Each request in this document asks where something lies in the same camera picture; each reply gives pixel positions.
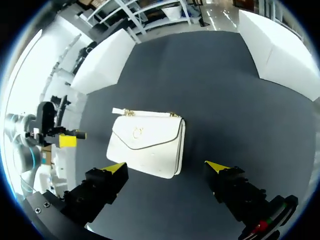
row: white foam block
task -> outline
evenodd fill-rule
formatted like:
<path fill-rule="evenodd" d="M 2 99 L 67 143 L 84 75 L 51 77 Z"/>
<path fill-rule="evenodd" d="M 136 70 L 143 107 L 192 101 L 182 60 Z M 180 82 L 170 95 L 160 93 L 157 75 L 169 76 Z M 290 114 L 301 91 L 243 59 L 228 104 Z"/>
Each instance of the white foam block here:
<path fill-rule="evenodd" d="M 96 46 L 76 73 L 71 88 L 89 94 L 117 84 L 135 41 L 123 29 Z"/>
<path fill-rule="evenodd" d="M 238 31 L 245 41 L 259 77 L 290 88 L 310 100 L 320 97 L 320 72 L 302 41 L 280 24 L 239 11 Z"/>

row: dark gray mat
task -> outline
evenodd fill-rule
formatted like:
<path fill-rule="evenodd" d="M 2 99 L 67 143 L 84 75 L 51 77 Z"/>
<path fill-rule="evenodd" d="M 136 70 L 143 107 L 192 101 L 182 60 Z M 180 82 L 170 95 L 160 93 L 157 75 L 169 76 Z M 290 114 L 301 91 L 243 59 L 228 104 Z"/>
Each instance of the dark gray mat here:
<path fill-rule="evenodd" d="M 238 239 L 242 223 L 203 181 L 205 160 L 239 166 L 258 188 L 302 199 L 315 153 L 312 102 L 261 80 L 241 36 L 189 32 L 137 45 L 117 85 L 89 95 L 76 150 L 76 181 L 112 164 L 106 152 L 113 107 L 175 112 L 186 120 L 181 174 L 129 170 L 113 205 L 90 226 L 115 240 Z"/>

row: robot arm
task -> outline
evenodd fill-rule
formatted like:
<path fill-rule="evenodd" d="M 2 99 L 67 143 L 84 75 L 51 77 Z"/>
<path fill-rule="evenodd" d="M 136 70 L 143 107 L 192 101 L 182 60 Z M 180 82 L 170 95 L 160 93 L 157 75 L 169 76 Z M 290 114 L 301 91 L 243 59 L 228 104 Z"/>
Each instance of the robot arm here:
<path fill-rule="evenodd" d="M 85 180 L 58 198 L 50 191 L 36 192 L 23 201 L 23 209 L 44 239 L 107 240 L 84 228 L 105 204 L 112 204 L 127 182 L 128 167 L 118 163 L 85 173 Z"/>
<path fill-rule="evenodd" d="M 295 212 L 298 198 L 278 195 L 266 200 L 266 190 L 258 189 L 244 177 L 238 167 L 226 167 L 205 162 L 204 175 L 219 203 L 225 203 L 235 219 L 245 225 L 239 240 L 278 239 L 280 226 L 287 223 Z"/>
<path fill-rule="evenodd" d="M 37 114 L 8 114 L 5 119 L 5 134 L 13 144 L 19 157 L 14 158 L 14 165 L 21 176 L 21 188 L 24 196 L 33 193 L 35 176 L 42 164 L 40 147 L 55 144 L 60 147 L 75 147 L 77 139 L 86 139 L 86 133 L 78 130 L 67 130 L 60 126 L 66 105 L 67 96 L 60 101 L 56 111 L 52 102 L 41 102 Z"/>

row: handbag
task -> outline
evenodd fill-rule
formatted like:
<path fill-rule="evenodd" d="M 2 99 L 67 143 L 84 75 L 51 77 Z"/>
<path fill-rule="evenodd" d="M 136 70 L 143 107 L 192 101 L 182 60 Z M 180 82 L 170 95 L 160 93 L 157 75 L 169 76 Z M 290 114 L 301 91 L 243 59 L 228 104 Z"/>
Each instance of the handbag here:
<path fill-rule="evenodd" d="M 109 160 L 165 179 L 181 172 L 186 132 L 181 116 L 118 108 L 112 113 L 121 116 L 112 127 L 106 152 Z"/>

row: wall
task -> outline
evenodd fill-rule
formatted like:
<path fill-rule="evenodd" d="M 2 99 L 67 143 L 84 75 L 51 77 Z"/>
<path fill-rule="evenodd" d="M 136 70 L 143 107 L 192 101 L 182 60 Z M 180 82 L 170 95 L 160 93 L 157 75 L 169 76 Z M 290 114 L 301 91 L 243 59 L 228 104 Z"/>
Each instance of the wall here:
<path fill-rule="evenodd" d="M 20 187 L 20 177 L 15 169 L 15 161 L 18 161 L 18 155 L 15 153 L 11 142 L 8 137 L 3 132 L 4 127 L 4 117 L 8 113 L 12 114 L 35 114 L 37 111 L 38 104 L 40 103 L 40 94 L 44 89 L 46 80 L 52 71 L 54 64 L 58 61 L 59 56 L 64 52 L 64 49 L 72 42 L 72 40 L 80 34 L 80 30 L 71 25 L 64 18 L 57 16 L 56 20 L 42 31 L 42 35 L 38 41 L 35 42 L 34 46 L 30 51 L 24 56 L 22 64 L 18 66 L 15 65 L 12 72 L 17 74 L 12 74 L 9 78 L 7 86 L 5 88 L 5 97 L 1 102 L 1 134 L 0 134 L 0 146 L 1 146 L 1 158 L 3 162 L 3 167 L 12 187 L 15 192 L 21 194 Z M 84 48 L 92 40 L 82 34 L 79 41 L 71 48 L 71 50 L 66 55 L 64 61 L 61 63 L 60 67 L 67 71 L 70 71 L 75 60 L 78 57 L 79 50 Z M 12 66 L 8 66 L 8 71 L 12 70 Z M 69 94 L 70 89 L 68 89 L 63 81 L 53 79 L 51 85 L 47 90 L 47 95 L 45 101 L 49 100 L 51 95 L 56 95 L 62 97 L 65 94 Z M 70 99 L 71 102 L 82 99 L 82 107 L 85 104 L 85 96 L 72 92 Z M 68 120 L 75 118 L 70 111 L 66 111 L 66 118 L 64 122 L 68 126 L 72 127 L 73 123 L 69 123 Z"/>
<path fill-rule="evenodd" d="M 77 17 L 77 14 L 84 11 L 85 10 L 78 4 L 73 4 L 61 11 L 59 15 L 70 22 L 72 25 L 74 25 L 76 28 L 78 28 L 81 32 L 83 32 L 87 36 L 90 36 L 89 30 L 91 29 L 91 26 L 80 17 Z"/>
<path fill-rule="evenodd" d="M 276 5 L 279 6 L 279 8 L 282 10 L 283 19 L 288 23 L 288 26 L 302 37 L 303 44 L 307 47 L 311 54 L 314 55 L 316 52 L 314 50 L 312 42 L 296 17 L 279 1 L 276 1 Z"/>
<path fill-rule="evenodd" d="M 6 60 L 5 63 L 7 66 L 3 68 L 5 72 L 3 73 L 2 79 L 1 79 L 1 94 L 0 94 L 0 103 L 3 102 L 4 96 L 5 96 L 5 89 L 7 87 L 7 84 L 9 82 L 10 75 L 15 67 L 15 64 L 17 63 L 19 57 L 27 47 L 27 45 L 30 43 L 30 41 L 35 37 L 35 35 L 39 32 L 41 27 L 48 23 L 48 21 L 53 20 L 52 16 L 55 13 L 52 12 L 52 5 L 51 2 L 48 2 L 43 6 L 41 11 L 39 12 L 38 16 L 36 16 L 34 19 L 32 19 L 29 23 L 29 26 L 27 29 L 23 29 L 20 32 L 20 35 L 16 36 L 16 41 L 12 43 L 11 46 L 8 46 L 7 53 L 8 56 L 3 56 L 4 58 L 10 58 L 10 59 L 4 59 Z"/>

